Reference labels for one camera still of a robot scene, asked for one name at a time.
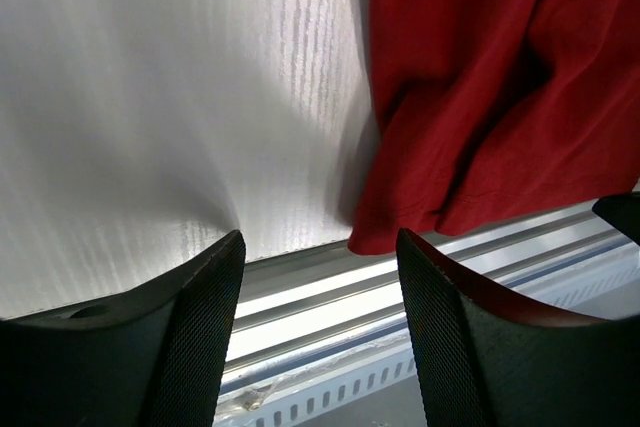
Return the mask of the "red t shirt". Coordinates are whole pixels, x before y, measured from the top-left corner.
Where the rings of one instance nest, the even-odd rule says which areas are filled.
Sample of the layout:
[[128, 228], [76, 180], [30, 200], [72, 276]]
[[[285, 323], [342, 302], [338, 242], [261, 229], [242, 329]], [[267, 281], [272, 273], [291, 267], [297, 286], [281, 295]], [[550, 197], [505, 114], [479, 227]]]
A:
[[460, 235], [639, 179], [639, 0], [370, 0], [381, 143], [352, 252]]

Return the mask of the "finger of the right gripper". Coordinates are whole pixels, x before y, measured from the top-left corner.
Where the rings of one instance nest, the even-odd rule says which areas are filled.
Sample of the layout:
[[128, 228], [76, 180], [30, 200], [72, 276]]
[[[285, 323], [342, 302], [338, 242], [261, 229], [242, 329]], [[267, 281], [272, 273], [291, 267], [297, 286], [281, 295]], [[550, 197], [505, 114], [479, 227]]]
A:
[[640, 245], [639, 192], [600, 198], [591, 210], [617, 231]]

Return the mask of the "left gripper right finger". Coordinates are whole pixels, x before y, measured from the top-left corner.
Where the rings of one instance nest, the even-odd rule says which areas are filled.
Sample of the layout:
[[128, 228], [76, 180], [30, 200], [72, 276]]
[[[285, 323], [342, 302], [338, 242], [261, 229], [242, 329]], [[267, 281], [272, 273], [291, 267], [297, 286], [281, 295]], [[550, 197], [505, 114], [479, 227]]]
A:
[[396, 257], [430, 426], [635, 426], [639, 320], [515, 292], [414, 232]]

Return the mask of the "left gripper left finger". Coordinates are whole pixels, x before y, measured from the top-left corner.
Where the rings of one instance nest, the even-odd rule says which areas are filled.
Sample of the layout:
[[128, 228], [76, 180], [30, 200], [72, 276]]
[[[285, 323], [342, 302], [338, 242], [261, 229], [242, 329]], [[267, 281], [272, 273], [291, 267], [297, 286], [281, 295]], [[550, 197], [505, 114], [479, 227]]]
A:
[[1, 324], [5, 426], [209, 426], [245, 267], [232, 231], [126, 292]]

